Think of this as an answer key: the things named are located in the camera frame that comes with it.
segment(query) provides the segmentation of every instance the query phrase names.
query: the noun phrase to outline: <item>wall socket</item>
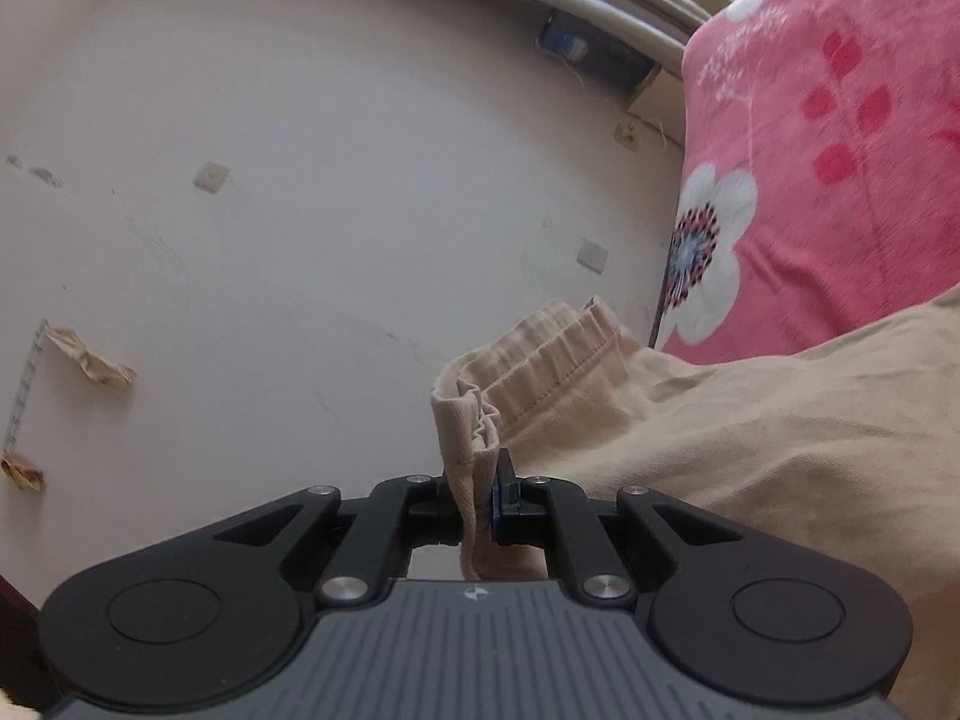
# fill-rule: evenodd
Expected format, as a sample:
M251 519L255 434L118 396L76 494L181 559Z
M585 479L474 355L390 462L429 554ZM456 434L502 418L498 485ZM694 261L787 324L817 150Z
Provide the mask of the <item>wall socket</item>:
M613 140L620 143L621 146L629 148L630 151L636 151L638 141L640 141L637 124L635 122L621 122L613 132Z

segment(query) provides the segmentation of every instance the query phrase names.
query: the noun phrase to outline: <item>circular pad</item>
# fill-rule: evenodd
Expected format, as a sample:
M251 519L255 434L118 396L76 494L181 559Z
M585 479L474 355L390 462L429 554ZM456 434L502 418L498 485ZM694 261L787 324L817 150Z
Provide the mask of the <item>circular pad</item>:
M733 613L748 631L774 641L828 637L843 622L843 604L829 590L801 579L766 579L733 596Z
M144 644L198 637L220 613L220 599L203 584L182 579L146 581L122 590L107 615L113 630Z

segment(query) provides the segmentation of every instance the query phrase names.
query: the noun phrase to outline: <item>red leaf print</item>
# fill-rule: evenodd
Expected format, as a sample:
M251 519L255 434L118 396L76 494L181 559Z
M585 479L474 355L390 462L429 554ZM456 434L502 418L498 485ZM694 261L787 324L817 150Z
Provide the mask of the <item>red leaf print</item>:
M863 52L860 44L853 38L847 38L845 41L836 32L832 32L824 40L824 57L827 57L827 65L834 79L843 80L853 71L860 60L863 59Z
M834 143L813 160L813 170L824 184L839 184L853 175L856 159L853 159L853 152L846 143Z
M877 132L890 118L890 91L885 86L873 90L856 109L856 125L869 135Z
M831 32L827 35L827 40L824 40L824 56L827 57L827 62L830 61L830 57L837 53L837 49L843 45L843 38L840 37L840 33Z
M958 130L942 129L939 132L934 132L930 137L936 138L938 141L947 141L960 151L960 131Z
M800 104L800 111L812 122L829 114L836 107L837 101L834 100L833 93L826 86L818 86Z

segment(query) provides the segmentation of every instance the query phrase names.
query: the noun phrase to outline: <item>light switch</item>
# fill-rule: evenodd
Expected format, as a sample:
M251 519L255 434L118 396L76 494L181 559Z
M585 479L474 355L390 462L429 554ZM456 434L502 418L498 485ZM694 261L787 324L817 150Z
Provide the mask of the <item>light switch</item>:
M589 268L596 274L601 274L607 266L607 250L601 245L594 244L586 238L580 239L580 253L577 255L577 262L584 268Z

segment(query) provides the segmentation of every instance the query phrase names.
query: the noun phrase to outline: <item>wall stain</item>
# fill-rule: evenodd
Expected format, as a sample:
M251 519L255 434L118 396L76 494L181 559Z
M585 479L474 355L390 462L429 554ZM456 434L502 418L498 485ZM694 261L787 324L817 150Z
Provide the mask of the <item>wall stain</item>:
M56 175L53 175L49 170L46 169L46 167L31 167L30 175L35 178L39 178L44 184L49 184L54 189L59 189L60 187L64 186L64 182L62 182Z
M409 338L397 338L395 333L391 333L389 330L385 330L383 335L386 338L390 338L391 341L396 341L401 346L406 346L410 353L413 355L414 360L418 362L423 367L426 367L424 362L424 356L421 353L421 348L415 341L411 341Z
M326 403L325 400L323 400L323 396L320 394L320 391L315 386L312 386L312 388L310 389L313 392L313 397L317 401L320 408L322 408L325 412L327 412L333 418L333 421L336 422L338 425L340 425L340 427L343 427L343 425L340 424L339 416L337 416L337 413L332 408L330 408L330 406Z
M165 240L163 240L160 232L157 231L157 228L153 227L151 224L141 225L137 223L136 219L131 215L124 217L127 222L128 228L131 232L138 237L147 248L150 248L150 251L154 252L158 257L162 259L163 255L169 255L173 257L177 262L183 263L184 258L179 255L178 252L168 245Z

